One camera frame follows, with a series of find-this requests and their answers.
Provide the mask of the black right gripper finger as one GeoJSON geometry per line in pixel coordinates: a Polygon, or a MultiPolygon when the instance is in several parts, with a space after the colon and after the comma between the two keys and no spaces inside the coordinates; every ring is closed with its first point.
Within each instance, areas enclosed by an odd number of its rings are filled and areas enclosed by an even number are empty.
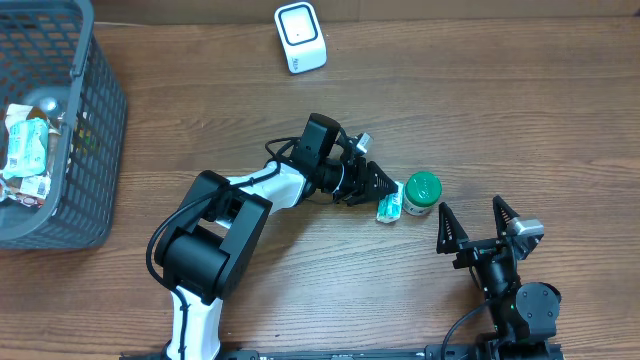
{"type": "Polygon", "coordinates": [[[493,197],[492,205],[496,233],[498,237],[501,237],[506,232],[507,223],[513,218],[519,217],[519,214],[513,210],[500,195],[493,197]]]}
{"type": "Polygon", "coordinates": [[[438,206],[438,236],[436,252],[438,254],[457,253],[469,237],[446,202],[438,206]]]}

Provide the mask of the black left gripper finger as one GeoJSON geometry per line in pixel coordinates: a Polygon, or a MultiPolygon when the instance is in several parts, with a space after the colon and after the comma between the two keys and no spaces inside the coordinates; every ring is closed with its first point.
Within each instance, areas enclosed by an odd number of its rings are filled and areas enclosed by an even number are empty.
{"type": "Polygon", "coordinates": [[[366,193],[367,194],[394,194],[398,191],[398,185],[374,162],[367,163],[366,193]]]}
{"type": "Polygon", "coordinates": [[[378,202],[387,195],[393,194],[390,190],[374,190],[361,193],[354,193],[347,197],[345,203],[347,206],[356,206],[369,202],[378,202]]]}

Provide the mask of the teal white tissue packet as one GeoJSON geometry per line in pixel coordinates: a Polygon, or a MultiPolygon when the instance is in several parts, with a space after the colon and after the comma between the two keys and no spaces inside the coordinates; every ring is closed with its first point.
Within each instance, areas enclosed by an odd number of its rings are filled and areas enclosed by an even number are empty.
{"type": "Polygon", "coordinates": [[[379,201],[376,213],[376,221],[380,223],[393,223],[400,219],[403,206],[404,184],[396,181],[397,191],[385,196],[379,201]]]}

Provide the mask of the green lid white jar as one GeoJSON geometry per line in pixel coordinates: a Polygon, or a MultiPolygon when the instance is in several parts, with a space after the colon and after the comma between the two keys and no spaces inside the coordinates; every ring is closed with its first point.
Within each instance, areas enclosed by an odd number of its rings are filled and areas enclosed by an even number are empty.
{"type": "Polygon", "coordinates": [[[425,216],[431,212],[442,195],[440,179],[431,172],[416,172],[404,185],[402,207],[412,216],[425,216]]]}

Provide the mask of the yellow liquid bottle silver cap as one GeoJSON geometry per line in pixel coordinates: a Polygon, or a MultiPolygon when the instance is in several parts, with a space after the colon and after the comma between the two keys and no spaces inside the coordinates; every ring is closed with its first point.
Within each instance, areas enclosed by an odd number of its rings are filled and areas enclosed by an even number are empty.
{"type": "Polygon", "coordinates": [[[44,86],[28,92],[22,103],[42,110],[48,118],[49,132],[60,135],[69,95],[69,87],[44,86]]]}

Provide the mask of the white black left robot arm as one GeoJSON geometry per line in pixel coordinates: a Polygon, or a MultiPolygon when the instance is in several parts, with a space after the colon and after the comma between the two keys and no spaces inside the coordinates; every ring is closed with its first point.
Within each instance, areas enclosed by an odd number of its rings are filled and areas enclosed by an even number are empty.
{"type": "Polygon", "coordinates": [[[270,215],[315,192],[330,203],[377,202],[397,184],[366,155],[373,139],[350,136],[334,119],[310,114],[303,133],[266,142],[262,169],[224,177],[201,172],[181,204],[153,232],[145,263],[170,292],[172,336],[161,359],[216,359],[225,299],[238,286],[270,215]]]}

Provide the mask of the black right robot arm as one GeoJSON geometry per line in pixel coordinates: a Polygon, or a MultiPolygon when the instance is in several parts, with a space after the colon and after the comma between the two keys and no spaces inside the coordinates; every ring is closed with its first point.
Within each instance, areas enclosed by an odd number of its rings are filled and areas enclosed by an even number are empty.
{"type": "Polygon", "coordinates": [[[518,263],[544,237],[544,225],[521,216],[500,196],[492,207],[496,236],[472,241],[451,208],[444,202],[438,206],[436,252],[455,256],[453,267],[469,271],[484,301],[451,326],[433,353],[441,359],[562,359],[561,347],[549,342],[557,334],[561,293],[549,283],[522,283],[518,273],[518,263]],[[471,345],[452,346],[455,331],[485,310],[493,331],[471,345]]]}

